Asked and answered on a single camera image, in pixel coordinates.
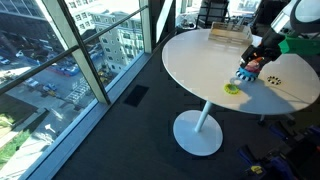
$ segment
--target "building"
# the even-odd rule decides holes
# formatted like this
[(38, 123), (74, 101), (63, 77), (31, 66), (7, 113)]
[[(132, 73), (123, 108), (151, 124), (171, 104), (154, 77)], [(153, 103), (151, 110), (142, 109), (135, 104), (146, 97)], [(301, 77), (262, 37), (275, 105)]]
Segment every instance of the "building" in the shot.
[[(99, 0), (66, 0), (79, 33), (94, 29), (91, 17), (85, 10), (99, 6)], [(36, 44), (48, 50), (62, 52), (67, 47), (57, 37), (60, 34), (47, 10), (36, 0), (0, 0), (1, 42), (15, 54), (17, 49), (32, 49)], [(23, 47), (11, 46), (12, 40)]]
[[(91, 13), (97, 32), (128, 15), (122, 11)], [(140, 18), (135, 17), (123, 22), (120, 26), (103, 34), (99, 39), (106, 55), (106, 64), (109, 65), (112, 72), (119, 73), (143, 50)]]
[(240, 0), (237, 10), (254, 13), (260, 4), (260, 1), (261, 0)]
[(65, 0), (65, 2), (81, 35), (88, 29), (95, 28), (88, 11), (100, 7), (99, 0)]

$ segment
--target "table leg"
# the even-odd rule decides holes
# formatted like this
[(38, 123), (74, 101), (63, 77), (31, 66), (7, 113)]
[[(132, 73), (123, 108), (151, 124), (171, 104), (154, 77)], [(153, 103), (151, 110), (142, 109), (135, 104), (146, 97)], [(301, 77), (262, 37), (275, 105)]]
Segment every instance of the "table leg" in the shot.
[(218, 122), (208, 114), (211, 102), (203, 111), (190, 110), (181, 113), (173, 124), (173, 134), (178, 144), (197, 156), (208, 156), (222, 144), (222, 130)]
[(258, 124), (260, 125), (260, 126), (264, 126), (264, 124), (265, 124), (265, 122), (264, 122), (264, 117), (265, 117), (265, 115), (261, 115), (260, 116), (260, 120), (258, 121)]
[(207, 101), (206, 105), (204, 106), (204, 108), (202, 110), (202, 113), (201, 113), (201, 116), (200, 116), (199, 121), (197, 123), (197, 126), (195, 128), (196, 132), (200, 131), (204, 121), (206, 120), (206, 118), (208, 116), (208, 113), (209, 113), (209, 110), (210, 110), (211, 106), (212, 106), (212, 103), (210, 101)]

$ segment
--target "black chair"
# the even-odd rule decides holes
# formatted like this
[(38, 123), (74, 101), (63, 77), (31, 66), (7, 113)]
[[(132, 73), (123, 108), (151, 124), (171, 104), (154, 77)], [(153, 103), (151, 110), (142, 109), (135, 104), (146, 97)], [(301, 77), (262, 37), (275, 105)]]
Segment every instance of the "black chair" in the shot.
[(229, 0), (202, 0), (196, 21), (198, 27), (211, 28), (212, 22), (225, 22)]
[(290, 133), (280, 121), (269, 126), (269, 130), (285, 144), (273, 148), (263, 158), (253, 156), (248, 145), (237, 152), (250, 168), (249, 175), (257, 179), (320, 179), (320, 128), (310, 126)]
[(251, 23), (252, 34), (263, 36), (288, 2), (289, 0), (262, 0)]

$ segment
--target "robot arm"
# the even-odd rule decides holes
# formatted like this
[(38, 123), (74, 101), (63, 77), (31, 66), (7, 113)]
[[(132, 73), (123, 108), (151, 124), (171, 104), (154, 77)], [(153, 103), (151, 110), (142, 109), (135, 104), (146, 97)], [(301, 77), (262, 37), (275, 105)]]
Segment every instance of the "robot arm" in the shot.
[(282, 54), (278, 44), (286, 36), (309, 39), (302, 33), (319, 31), (318, 0), (292, 0), (272, 22), (271, 28), (263, 36), (260, 45), (257, 47), (251, 45), (242, 54), (240, 67), (250, 73), (259, 73), (265, 64), (275, 61)]

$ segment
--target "floor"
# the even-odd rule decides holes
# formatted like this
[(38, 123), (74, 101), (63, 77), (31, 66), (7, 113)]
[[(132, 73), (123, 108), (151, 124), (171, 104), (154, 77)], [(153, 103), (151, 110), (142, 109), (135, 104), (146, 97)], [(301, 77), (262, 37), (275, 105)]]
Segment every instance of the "floor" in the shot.
[[(209, 114), (222, 128), (223, 144), (210, 156), (193, 156), (176, 143), (173, 122), (186, 110), (201, 110), (205, 101), (170, 78), (161, 51), (155, 52), (54, 179), (247, 179), (248, 166), (236, 150), (248, 144), (260, 158), (281, 145), (268, 130), (269, 124), (280, 120), (290, 131), (319, 124), (319, 100), (293, 113), (296, 125), (292, 127), (285, 116), (266, 116), (266, 125), (261, 127), (257, 115), (214, 106)], [(309, 60), (320, 62), (318, 56)], [(320, 63), (312, 63), (315, 69), (320, 67)], [(137, 107), (124, 103), (136, 85), (148, 87)]]

